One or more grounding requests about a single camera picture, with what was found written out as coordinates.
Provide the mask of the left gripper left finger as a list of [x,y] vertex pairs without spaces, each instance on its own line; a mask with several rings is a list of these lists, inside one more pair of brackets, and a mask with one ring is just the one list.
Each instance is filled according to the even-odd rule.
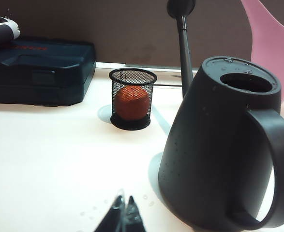
[[125,210],[124,196],[117,196],[95,232],[121,232]]

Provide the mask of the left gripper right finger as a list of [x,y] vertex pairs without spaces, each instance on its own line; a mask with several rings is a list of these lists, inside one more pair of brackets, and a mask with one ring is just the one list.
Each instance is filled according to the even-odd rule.
[[123,232],[145,232],[142,217],[133,196],[129,197],[122,224]]

